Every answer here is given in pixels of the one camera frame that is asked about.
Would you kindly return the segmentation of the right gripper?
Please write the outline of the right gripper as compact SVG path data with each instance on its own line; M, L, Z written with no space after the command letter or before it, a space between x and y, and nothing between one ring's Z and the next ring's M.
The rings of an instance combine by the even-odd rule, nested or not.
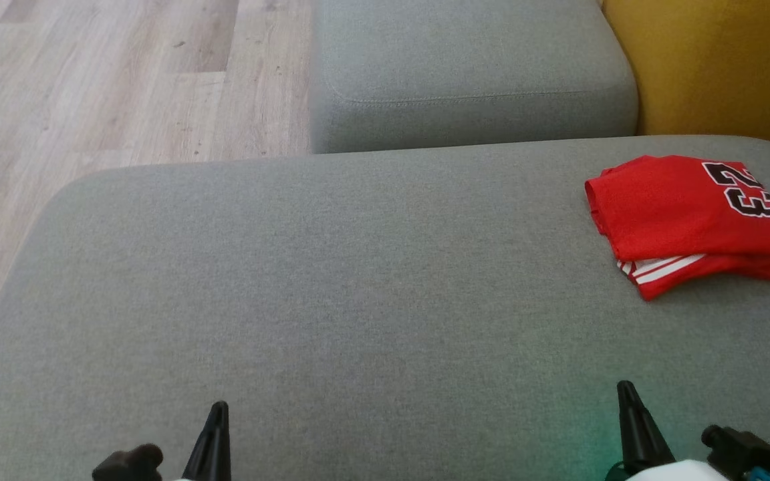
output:
M706 462L677 462L632 381L619 381L616 389L622 462L605 480L727 480Z

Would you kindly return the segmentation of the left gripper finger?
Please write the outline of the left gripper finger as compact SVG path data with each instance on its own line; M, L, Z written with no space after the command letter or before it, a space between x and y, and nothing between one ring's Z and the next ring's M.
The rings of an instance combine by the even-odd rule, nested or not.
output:
M215 402L201 434L190 452L181 478L186 480L231 481L229 405Z

